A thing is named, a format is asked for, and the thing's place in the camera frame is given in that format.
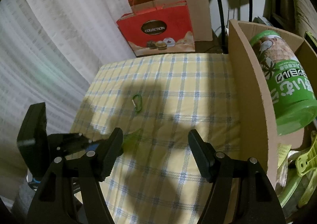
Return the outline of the green carabiner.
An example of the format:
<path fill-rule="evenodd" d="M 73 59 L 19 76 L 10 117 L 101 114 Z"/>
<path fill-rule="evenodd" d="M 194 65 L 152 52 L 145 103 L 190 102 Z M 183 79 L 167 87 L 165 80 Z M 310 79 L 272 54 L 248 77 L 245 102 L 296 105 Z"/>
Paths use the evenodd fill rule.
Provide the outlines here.
<path fill-rule="evenodd" d="M 140 94 L 135 94 L 132 98 L 135 112 L 139 113 L 142 110 L 142 96 Z"/>

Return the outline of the green snack canister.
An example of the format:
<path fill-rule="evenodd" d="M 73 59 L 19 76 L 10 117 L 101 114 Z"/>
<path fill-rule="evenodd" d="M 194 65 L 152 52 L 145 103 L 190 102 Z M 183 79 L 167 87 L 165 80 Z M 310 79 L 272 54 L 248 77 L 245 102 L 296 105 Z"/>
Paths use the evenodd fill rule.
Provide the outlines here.
<path fill-rule="evenodd" d="M 277 133 L 287 135 L 316 117 L 316 97 L 304 68 L 288 43 L 272 30 L 250 40 L 273 103 Z"/>

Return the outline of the open cardboard storage box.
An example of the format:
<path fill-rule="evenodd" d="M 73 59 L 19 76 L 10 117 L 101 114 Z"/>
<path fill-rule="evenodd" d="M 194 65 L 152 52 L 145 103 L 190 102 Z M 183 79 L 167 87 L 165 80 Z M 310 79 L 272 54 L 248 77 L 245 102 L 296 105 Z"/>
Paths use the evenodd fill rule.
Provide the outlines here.
<path fill-rule="evenodd" d="M 291 145 L 293 150 L 309 146 L 308 127 L 286 135 L 277 132 L 275 112 L 266 79 L 257 56 L 249 43 L 257 34 L 273 30 L 290 46 L 301 63 L 307 78 L 316 90 L 316 52 L 302 37 L 272 26 L 253 22 L 229 22 L 228 51 L 232 64 L 240 113 L 240 159 L 255 157 L 272 185 L 277 183 L 278 144 Z"/>

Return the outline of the yellow checkered cloth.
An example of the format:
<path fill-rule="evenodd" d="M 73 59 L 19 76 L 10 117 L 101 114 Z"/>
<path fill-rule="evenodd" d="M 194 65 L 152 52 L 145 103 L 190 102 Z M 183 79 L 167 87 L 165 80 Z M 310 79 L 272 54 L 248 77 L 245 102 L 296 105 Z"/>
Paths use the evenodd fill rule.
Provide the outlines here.
<path fill-rule="evenodd" d="M 135 112 L 132 98 L 142 96 Z M 115 223 L 196 223 L 211 190 L 187 136 L 196 129 L 213 147 L 239 156 L 238 99 L 229 56 L 164 54 L 103 66 L 72 126 L 92 140 L 114 128 L 143 129 L 100 185 Z"/>

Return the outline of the lime green plastic clip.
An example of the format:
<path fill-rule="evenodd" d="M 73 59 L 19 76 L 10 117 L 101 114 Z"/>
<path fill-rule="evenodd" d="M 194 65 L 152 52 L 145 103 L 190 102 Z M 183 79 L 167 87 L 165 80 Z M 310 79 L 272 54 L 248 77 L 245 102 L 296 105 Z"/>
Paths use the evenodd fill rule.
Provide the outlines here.
<path fill-rule="evenodd" d="M 305 175 L 312 173 L 308 186 L 298 202 L 299 208 L 309 202 L 316 189 L 316 131 L 312 131 L 310 137 L 312 143 L 309 150 L 296 158 L 295 174 L 290 178 L 285 189 L 278 196 L 281 207 L 287 204 Z"/>

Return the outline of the red collection gift bag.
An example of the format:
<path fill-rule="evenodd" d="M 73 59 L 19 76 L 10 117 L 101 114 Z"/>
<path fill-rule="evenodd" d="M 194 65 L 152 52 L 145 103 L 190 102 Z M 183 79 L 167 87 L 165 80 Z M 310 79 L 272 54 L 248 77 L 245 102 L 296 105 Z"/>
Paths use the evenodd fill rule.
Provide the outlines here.
<path fill-rule="evenodd" d="M 195 51 L 190 12 L 185 0 L 134 11 L 116 23 L 137 57 Z"/>

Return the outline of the white curtain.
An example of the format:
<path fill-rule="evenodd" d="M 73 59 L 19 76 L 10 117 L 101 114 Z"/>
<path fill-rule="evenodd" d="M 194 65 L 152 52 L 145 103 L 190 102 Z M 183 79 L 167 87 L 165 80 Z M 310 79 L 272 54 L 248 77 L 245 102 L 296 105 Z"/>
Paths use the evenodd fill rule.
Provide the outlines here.
<path fill-rule="evenodd" d="M 68 131 L 99 69 L 132 59 L 116 21 L 127 0 L 1 0 L 1 181 L 26 170 L 16 137 L 45 102 L 48 129 Z"/>

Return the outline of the brown cardboard box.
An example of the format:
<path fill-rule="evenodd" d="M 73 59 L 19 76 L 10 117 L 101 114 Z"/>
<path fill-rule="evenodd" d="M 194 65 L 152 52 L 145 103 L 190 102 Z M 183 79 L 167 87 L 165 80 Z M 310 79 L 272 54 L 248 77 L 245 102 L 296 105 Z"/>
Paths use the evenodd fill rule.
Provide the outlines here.
<path fill-rule="evenodd" d="M 185 18 L 185 23 L 191 21 L 192 32 L 188 30 L 181 31 L 174 26 L 173 22 L 167 21 L 165 17 L 160 19 L 145 17 L 142 20 L 141 16 L 134 16 L 127 21 L 127 24 L 138 35 L 141 35 L 141 38 L 128 38 L 127 40 L 134 42 L 136 45 L 145 45 L 145 42 L 150 39 L 158 41 L 168 37 L 174 38 L 177 42 L 183 38 L 193 40 L 195 43 L 211 42 L 213 40 L 213 32 L 208 0 L 154 0 L 137 5 L 136 10 L 148 10 L 159 6 L 164 8 L 176 6 L 177 9 L 181 10 L 181 1 L 186 1 L 189 16 Z"/>

